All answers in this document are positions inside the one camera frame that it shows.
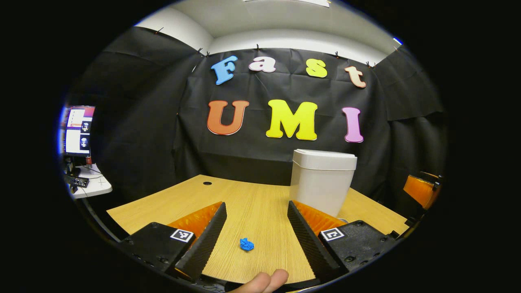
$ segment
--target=ceiling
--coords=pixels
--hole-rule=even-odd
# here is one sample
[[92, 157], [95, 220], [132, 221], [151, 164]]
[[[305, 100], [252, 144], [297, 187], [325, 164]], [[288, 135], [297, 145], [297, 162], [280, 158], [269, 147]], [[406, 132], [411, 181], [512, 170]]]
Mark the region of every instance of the ceiling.
[[330, 7], [295, 0], [183, 0], [174, 8], [214, 38], [263, 29], [299, 29], [342, 36], [390, 54], [393, 36], [338, 0]]

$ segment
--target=blue letter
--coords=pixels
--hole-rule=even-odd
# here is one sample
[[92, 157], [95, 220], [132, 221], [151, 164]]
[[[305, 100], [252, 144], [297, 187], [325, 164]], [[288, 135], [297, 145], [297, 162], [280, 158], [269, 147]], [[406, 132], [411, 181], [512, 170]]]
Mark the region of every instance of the blue letter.
[[230, 80], [233, 77], [233, 74], [228, 73], [228, 71], [235, 70], [235, 64], [232, 61], [237, 61], [236, 56], [230, 56], [216, 64], [214, 64], [211, 69], [215, 70], [215, 74], [217, 74], [216, 85], [220, 85], [221, 83]]

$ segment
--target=black fabric backdrop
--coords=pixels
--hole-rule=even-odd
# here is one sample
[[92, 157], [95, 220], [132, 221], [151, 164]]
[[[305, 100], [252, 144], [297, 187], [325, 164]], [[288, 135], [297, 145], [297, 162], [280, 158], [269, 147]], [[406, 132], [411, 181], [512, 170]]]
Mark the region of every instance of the black fabric backdrop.
[[[217, 86], [210, 67], [231, 56], [234, 77]], [[276, 71], [251, 71], [253, 58], [276, 60]], [[327, 76], [306, 71], [306, 60], [325, 62]], [[366, 88], [344, 68], [363, 73]], [[269, 138], [269, 100], [318, 105], [315, 141]], [[250, 104], [242, 128], [230, 136], [206, 126], [213, 100], [228, 102], [221, 122], [230, 124], [236, 100]], [[294, 149], [355, 154], [351, 186], [409, 217], [421, 207], [402, 191], [408, 174], [442, 174], [446, 118], [427, 75], [402, 46], [376, 67], [305, 50], [263, 48], [211, 55], [164, 34], [134, 27], [109, 46], [74, 88], [70, 104], [95, 105], [92, 156], [114, 191], [135, 200], [198, 174], [289, 185]], [[358, 108], [361, 143], [344, 140], [343, 107]]]

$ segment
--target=white trash bin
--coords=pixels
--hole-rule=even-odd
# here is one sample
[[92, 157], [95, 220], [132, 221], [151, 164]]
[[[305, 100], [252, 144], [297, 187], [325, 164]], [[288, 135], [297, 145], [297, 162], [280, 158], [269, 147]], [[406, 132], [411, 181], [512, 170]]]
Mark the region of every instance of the white trash bin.
[[291, 200], [338, 217], [356, 170], [356, 159], [346, 153], [293, 151]]

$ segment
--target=blue crumpled paper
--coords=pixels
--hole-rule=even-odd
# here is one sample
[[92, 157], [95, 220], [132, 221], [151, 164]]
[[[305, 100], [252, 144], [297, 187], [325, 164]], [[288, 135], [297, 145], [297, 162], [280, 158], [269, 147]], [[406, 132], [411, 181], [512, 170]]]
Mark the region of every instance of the blue crumpled paper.
[[248, 241], [248, 238], [241, 239], [241, 248], [245, 251], [250, 251], [254, 248], [253, 243]]

